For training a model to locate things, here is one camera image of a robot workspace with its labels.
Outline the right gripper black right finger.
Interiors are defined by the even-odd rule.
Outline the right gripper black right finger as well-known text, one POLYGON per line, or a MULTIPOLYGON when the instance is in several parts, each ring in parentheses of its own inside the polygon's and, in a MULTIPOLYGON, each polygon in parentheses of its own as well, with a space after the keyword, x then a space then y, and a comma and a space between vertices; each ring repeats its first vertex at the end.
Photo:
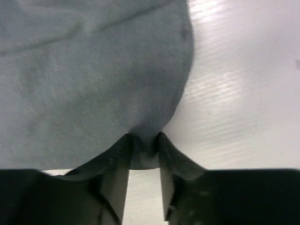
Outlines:
POLYGON ((171 225, 297 225, 297 169, 208 170, 157 136, 164 219, 171 225))

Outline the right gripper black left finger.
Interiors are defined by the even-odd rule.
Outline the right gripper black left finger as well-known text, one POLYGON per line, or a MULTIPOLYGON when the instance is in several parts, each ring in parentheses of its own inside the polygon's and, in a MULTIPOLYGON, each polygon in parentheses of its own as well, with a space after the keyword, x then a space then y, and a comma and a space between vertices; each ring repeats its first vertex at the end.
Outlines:
POLYGON ((122 224, 131 161, 131 136, 65 175, 34 169, 0 172, 3 225, 122 224))

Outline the grey long sleeve shirt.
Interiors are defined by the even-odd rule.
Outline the grey long sleeve shirt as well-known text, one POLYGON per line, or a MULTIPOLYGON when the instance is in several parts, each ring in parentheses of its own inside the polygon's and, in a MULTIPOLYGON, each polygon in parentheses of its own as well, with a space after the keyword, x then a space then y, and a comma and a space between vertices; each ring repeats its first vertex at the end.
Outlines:
POLYGON ((75 168, 127 133, 157 168, 193 53, 185 0, 1 1, 1 168, 75 168))

